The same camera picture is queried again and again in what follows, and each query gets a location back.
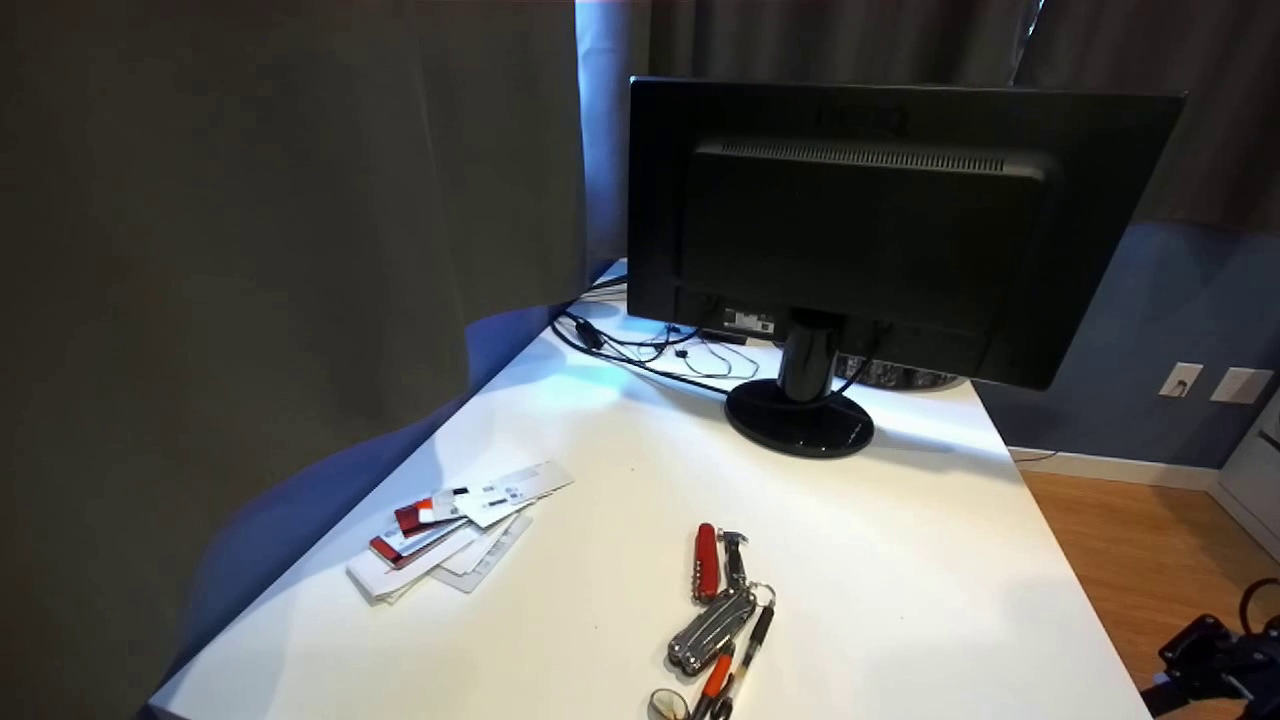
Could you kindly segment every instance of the wooden floor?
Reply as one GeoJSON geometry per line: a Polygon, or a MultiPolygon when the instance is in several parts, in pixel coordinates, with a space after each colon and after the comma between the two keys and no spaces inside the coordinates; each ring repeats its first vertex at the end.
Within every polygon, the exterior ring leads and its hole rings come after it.
{"type": "MultiPolygon", "coordinates": [[[[1050,478],[1032,466],[1023,478],[1141,688],[1160,671],[1160,646],[1192,618],[1214,613],[1240,629],[1240,594],[1280,575],[1280,564],[1209,493],[1050,478]]],[[[1262,594],[1262,618],[1276,613],[1280,594],[1262,594]]],[[[1177,720],[1238,718],[1240,706],[1177,712],[1177,720]]]]}

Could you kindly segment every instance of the red tool handle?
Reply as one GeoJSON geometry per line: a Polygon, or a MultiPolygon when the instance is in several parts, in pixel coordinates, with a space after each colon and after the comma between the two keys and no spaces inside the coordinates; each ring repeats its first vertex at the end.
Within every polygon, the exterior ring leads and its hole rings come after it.
{"type": "Polygon", "coordinates": [[[720,598],[720,543],[716,530],[701,525],[691,540],[691,600],[714,606],[720,598]]]}

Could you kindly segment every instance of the monitor screen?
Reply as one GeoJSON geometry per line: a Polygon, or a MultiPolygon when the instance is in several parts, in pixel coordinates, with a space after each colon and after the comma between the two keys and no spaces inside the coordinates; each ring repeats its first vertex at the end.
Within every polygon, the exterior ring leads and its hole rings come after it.
{"type": "Polygon", "coordinates": [[[780,382],[732,391],[729,419],[798,456],[872,438],[828,391],[837,355],[1043,389],[1177,114],[1170,97],[641,76],[627,310],[780,341],[780,382]]]}

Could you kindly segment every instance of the desk surface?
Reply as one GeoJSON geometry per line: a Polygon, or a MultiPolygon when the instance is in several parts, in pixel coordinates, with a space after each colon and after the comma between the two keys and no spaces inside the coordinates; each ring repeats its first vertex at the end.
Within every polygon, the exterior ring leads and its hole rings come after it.
{"type": "Polygon", "coordinates": [[[739,720],[1149,718],[978,391],[848,398],[877,440],[792,461],[739,440],[714,391],[546,332],[155,706],[201,720],[645,720],[651,688],[698,691],[664,646],[698,618],[687,543],[714,521],[747,534],[747,571],[780,594],[739,720]],[[540,461],[574,484],[531,508],[477,598],[424,579],[368,606],[346,575],[402,502],[540,461]]]}

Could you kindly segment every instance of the wall outlet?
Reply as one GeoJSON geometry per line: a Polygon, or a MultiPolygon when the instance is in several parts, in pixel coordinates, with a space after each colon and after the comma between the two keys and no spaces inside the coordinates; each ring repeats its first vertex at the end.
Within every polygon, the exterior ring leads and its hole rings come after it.
{"type": "Polygon", "coordinates": [[[1171,398],[1171,402],[1192,398],[1202,371],[1205,371],[1205,364],[1189,364],[1189,361],[1171,364],[1171,371],[1160,385],[1160,398],[1171,398]]]}
{"type": "Polygon", "coordinates": [[[1270,367],[1229,367],[1209,402],[1215,402],[1215,406],[1256,406],[1270,385],[1274,385],[1270,367]]]}

